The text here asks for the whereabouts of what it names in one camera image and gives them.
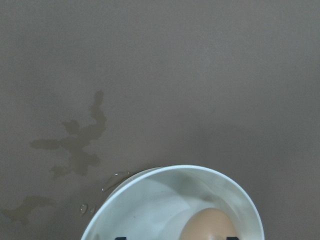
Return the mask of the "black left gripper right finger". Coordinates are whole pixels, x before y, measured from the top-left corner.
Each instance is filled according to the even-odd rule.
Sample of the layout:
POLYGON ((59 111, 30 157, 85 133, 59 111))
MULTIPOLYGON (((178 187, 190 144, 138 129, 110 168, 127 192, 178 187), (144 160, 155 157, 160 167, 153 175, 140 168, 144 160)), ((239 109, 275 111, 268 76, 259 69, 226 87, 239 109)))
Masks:
POLYGON ((237 236, 227 236, 225 240, 238 240, 237 236))

